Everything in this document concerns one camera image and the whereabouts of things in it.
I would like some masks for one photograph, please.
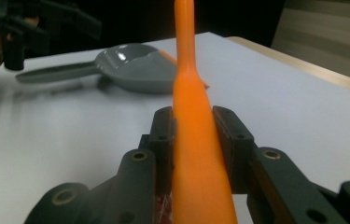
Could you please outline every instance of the white tabletop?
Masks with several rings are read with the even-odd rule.
[[[175,56],[175,40],[148,43]],[[196,36],[197,66],[211,105],[233,110],[261,147],[285,151],[311,181],[338,191],[350,180],[350,90],[307,75],[223,37]],[[25,70],[87,62],[100,50],[25,61]],[[0,68],[0,224],[22,223],[64,182],[93,188],[149,133],[171,95],[103,85],[99,75],[25,85]],[[250,223],[244,196],[234,196]]]

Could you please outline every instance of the scoop handle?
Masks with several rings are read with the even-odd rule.
[[[21,83],[47,83],[101,73],[95,62],[72,63],[20,73],[16,79]]]

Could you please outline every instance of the blurry orange tool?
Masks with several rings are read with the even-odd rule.
[[[173,222],[236,223],[212,108],[195,64],[194,6],[175,0]]]

